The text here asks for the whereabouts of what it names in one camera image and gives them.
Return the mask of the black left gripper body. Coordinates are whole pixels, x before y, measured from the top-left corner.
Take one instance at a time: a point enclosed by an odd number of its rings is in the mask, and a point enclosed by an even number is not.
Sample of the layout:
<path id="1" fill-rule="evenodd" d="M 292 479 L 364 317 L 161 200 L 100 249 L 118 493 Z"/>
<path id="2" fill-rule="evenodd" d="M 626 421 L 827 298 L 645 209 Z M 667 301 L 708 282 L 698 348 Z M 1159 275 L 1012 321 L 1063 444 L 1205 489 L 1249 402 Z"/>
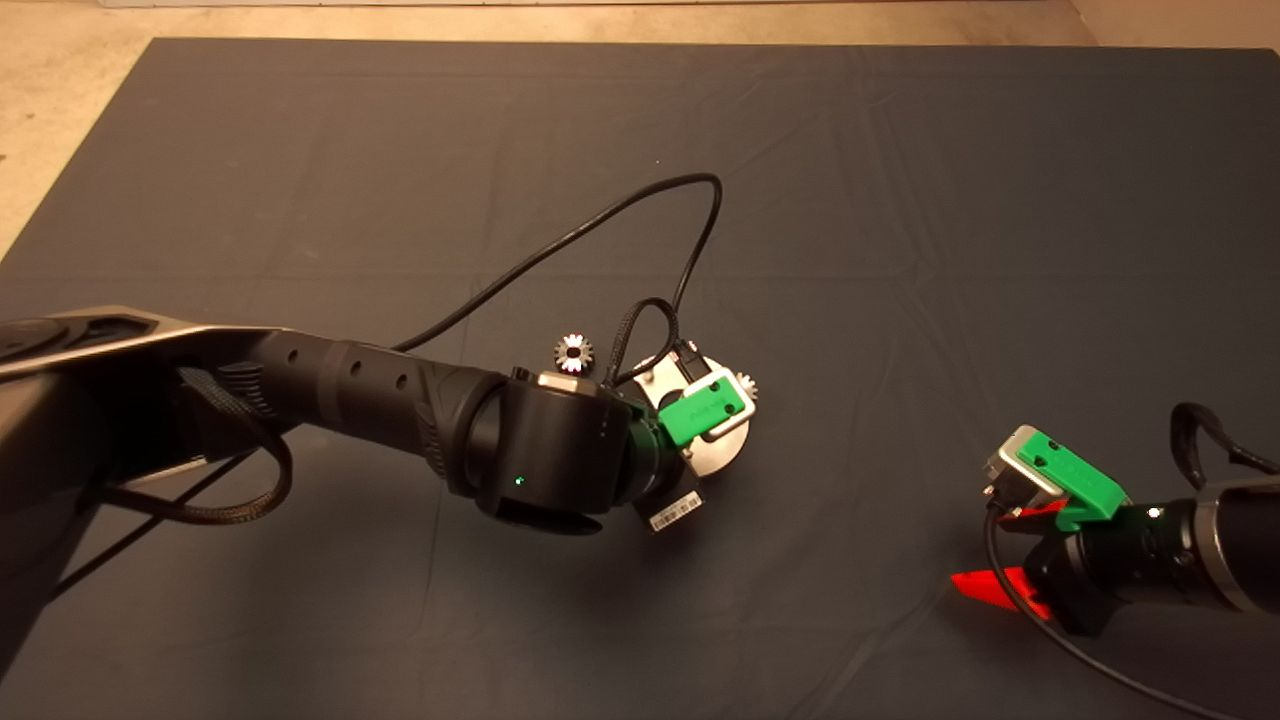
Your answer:
<path id="1" fill-rule="evenodd" d="M 680 448 L 659 423 L 657 413 L 641 400 L 627 400 L 627 445 L 625 446 L 625 505 L 644 527 L 657 533 L 676 523 L 691 509 L 673 511 L 698 488 Z"/>

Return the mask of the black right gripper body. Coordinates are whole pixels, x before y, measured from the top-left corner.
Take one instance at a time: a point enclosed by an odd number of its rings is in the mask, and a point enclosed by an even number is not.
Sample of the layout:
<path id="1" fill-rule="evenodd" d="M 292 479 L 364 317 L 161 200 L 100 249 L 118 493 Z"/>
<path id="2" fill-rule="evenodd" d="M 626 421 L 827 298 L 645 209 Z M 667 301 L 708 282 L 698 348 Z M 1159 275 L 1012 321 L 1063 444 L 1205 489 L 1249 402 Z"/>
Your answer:
<path id="1" fill-rule="evenodd" d="M 1055 530 L 1028 553 L 1036 597 L 1070 635 L 1098 637 L 1130 605 L 1201 605 L 1190 505 L 1123 506 L 1108 521 Z"/>

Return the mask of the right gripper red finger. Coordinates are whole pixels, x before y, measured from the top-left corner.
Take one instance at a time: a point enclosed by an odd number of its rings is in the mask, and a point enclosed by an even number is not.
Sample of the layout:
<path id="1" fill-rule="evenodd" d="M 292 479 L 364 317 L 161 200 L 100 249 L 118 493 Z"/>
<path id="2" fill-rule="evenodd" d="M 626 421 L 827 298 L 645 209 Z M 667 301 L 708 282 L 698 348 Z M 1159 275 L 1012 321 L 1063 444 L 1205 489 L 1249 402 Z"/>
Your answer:
<path id="1" fill-rule="evenodd" d="M 1042 602 L 1021 568 L 1005 568 L 1004 575 L 1014 594 L 1042 621 L 1051 619 L 1050 606 Z M 960 571 L 950 575 L 950 582 L 961 596 L 995 607 L 1016 612 L 1018 605 L 1001 585 L 995 570 Z"/>
<path id="2" fill-rule="evenodd" d="M 1019 509 L 1016 512 L 1006 512 L 1000 518 L 1001 527 L 1056 527 L 1059 514 L 1068 506 L 1066 498 L 1052 502 Z"/>

